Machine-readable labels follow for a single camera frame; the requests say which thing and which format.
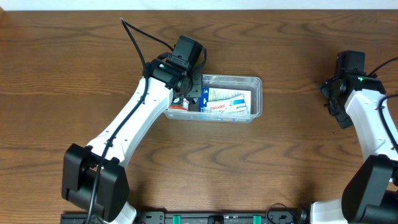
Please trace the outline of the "red medicine box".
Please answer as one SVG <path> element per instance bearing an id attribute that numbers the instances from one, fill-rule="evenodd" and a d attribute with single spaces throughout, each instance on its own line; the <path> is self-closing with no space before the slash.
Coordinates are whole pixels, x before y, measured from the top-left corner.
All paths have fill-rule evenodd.
<path id="1" fill-rule="evenodd" d="M 189 102 L 185 98 L 178 98 L 173 101 L 173 103 L 169 106 L 170 110 L 180 110 L 180 111 L 188 111 L 189 110 Z"/>

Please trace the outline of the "dark brown medicine bottle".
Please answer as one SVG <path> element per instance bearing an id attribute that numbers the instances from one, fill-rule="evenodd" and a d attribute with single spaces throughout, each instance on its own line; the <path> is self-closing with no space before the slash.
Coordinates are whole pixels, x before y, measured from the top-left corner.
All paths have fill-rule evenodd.
<path id="1" fill-rule="evenodd" d="M 199 110 L 199 98 L 187 98 L 188 110 L 198 111 Z"/>

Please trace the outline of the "white Panadol box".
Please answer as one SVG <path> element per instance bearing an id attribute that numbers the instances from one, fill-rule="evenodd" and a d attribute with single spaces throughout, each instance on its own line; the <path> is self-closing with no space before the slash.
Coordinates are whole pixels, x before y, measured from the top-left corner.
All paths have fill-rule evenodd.
<path id="1" fill-rule="evenodd" d="M 216 114 L 235 114 L 247 111 L 248 105 L 243 95 L 235 96 L 225 100 L 209 101 L 206 108 L 211 113 Z"/>

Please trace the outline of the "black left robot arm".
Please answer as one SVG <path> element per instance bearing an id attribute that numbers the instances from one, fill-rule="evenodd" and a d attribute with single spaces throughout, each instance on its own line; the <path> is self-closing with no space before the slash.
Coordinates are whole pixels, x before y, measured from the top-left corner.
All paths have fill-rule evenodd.
<path id="1" fill-rule="evenodd" d="M 180 36 L 171 52 L 144 63 L 136 91 L 113 121 L 85 147 L 63 158 L 62 198 L 86 210 L 80 223 L 133 223 L 126 169 L 154 121 L 176 98 L 199 98 L 206 48 Z"/>

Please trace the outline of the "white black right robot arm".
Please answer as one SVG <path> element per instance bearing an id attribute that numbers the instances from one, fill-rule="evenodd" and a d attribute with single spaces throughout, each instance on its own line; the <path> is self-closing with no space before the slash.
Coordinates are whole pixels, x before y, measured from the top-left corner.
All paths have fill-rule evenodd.
<path id="1" fill-rule="evenodd" d="M 319 90 L 343 129 L 355 128 L 363 164 L 340 199 L 313 202 L 302 223 L 397 223 L 397 128 L 376 71 L 364 71 L 365 54 L 346 50 L 336 56 L 334 76 Z"/>

